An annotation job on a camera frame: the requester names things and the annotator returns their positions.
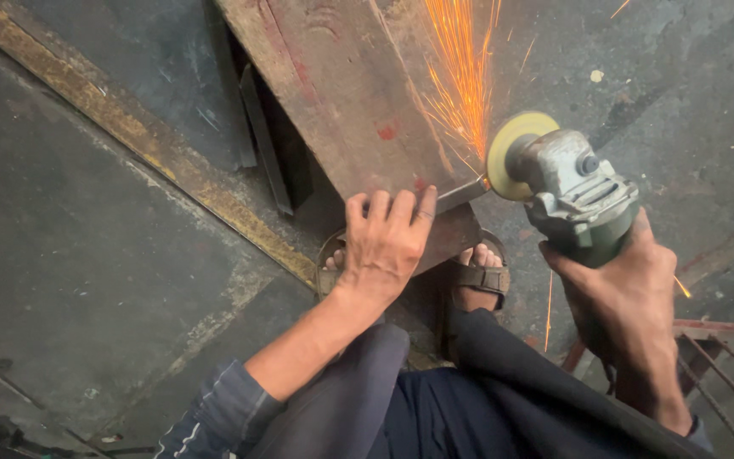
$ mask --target sparks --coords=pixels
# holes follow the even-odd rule
[[[500,15],[494,0],[483,42],[475,46],[472,0],[425,0],[434,32],[430,35],[443,74],[429,61],[426,65],[436,95],[425,96],[430,115],[452,137],[463,139],[479,159],[486,153],[488,118],[491,114],[489,39]]]
[[[548,315],[545,319],[545,349],[543,352],[548,352],[548,333],[551,332],[551,290],[554,287],[554,270],[550,272],[550,277],[548,277]]]
[[[528,60],[528,55],[531,54],[531,47],[534,46],[534,40],[536,40],[536,37],[534,37],[534,39],[531,41],[531,44],[528,45],[528,51],[525,51],[525,59],[523,59],[523,65],[520,66],[520,71],[517,75],[523,73],[523,68],[525,68],[525,61]]]
[[[674,275],[673,278],[675,279],[676,283],[678,284],[678,287],[681,287],[681,291],[684,292],[684,296],[687,298],[691,297],[692,295],[690,295],[690,291],[687,289],[687,287],[684,287],[684,285],[681,284],[681,281],[678,280],[678,277]]]
[[[630,0],[625,0],[625,2],[622,4],[622,6],[619,6],[619,9],[617,10],[617,12],[613,13],[613,16],[617,16],[617,14],[619,14],[619,11],[621,11],[621,9],[624,8],[625,5],[627,5],[629,1]]]

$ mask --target sleeve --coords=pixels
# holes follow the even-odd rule
[[[244,456],[282,408],[233,360],[203,382],[189,411],[160,439],[154,459],[220,459],[226,451]]]
[[[704,422],[698,416],[693,415],[692,427],[690,427],[690,433],[686,437],[692,443],[704,448],[706,451],[713,452],[713,443],[710,443],[709,437],[707,437],[707,429],[704,426]]]

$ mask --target grinding disc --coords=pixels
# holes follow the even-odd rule
[[[501,198],[525,201],[532,195],[528,184],[514,181],[505,170],[505,154],[520,136],[535,134],[545,136],[559,129],[559,124],[543,112],[522,112],[503,122],[492,140],[486,155],[486,176],[489,185]]]

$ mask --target forearm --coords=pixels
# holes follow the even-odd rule
[[[293,327],[245,364],[251,377],[279,401],[307,384],[332,358],[381,315],[381,305],[365,305],[337,286]]]
[[[678,349],[648,349],[647,358],[637,365],[617,364],[617,399],[686,436],[692,415],[678,386],[676,358]]]

